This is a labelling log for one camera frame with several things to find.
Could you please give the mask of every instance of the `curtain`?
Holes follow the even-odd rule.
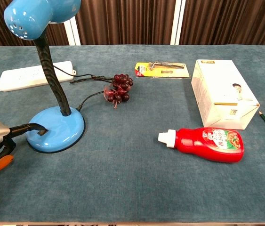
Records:
[[[175,0],[84,0],[81,44],[170,44],[174,8]]]
[[[0,0],[0,46],[32,46],[32,41],[22,40],[13,35],[4,21],[4,10],[12,0]],[[63,24],[49,24],[47,37],[50,45],[68,45]]]
[[[265,45],[265,0],[186,0],[181,45]]]

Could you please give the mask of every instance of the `white power strip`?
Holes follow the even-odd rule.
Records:
[[[71,61],[54,63],[63,71],[76,75],[76,71],[72,68]],[[73,77],[56,69],[56,76],[59,82],[73,80]],[[18,89],[25,89],[35,86],[46,85],[48,81],[43,73],[41,65],[34,67],[25,67],[20,69],[4,71],[0,77],[0,91],[7,92]]]

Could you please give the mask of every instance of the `white box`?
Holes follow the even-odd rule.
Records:
[[[245,129],[260,107],[231,60],[197,60],[191,84],[204,127]]]

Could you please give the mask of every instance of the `ketchup bottle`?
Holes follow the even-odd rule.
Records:
[[[159,141],[183,153],[219,162],[238,162],[244,154],[243,141],[235,130],[220,128],[169,129]]]

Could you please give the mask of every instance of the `lamp base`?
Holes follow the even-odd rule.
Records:
[[[32,130],[26,132],[27,141],[38,152],[56,153],[73,146],[82,137],[85,122],[79,111],[63,116],[60,107],[51,107],[35,115],[30,123],[38,123],[48,129],[43,136]]]

